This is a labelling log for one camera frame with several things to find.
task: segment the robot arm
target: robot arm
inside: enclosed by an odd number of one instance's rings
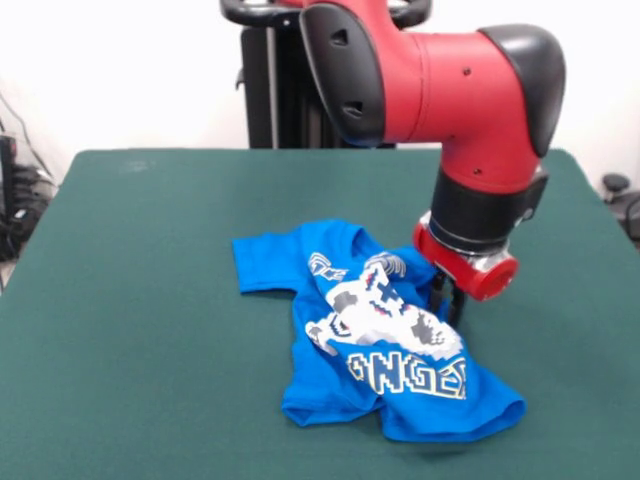
[[[300,27],[345,140],[442,144],[431,210],[414,243],[476,300],[498,295],[518,266],[508,237],[533,216],[546,185],[540,159],[565,87],[557,40],[531,25],[401,32],[386,0],[306,0]]]

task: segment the green table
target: green table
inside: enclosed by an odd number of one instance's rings
[[[437,152],[82,153],[0,299],[0,478],[635,478],[640,262],[575,161],[545,163],[519,276],[461,330],[529,411],[416,445],[284,417],[291,296],[241,296],[231,239],[339,217],[406,244]]]

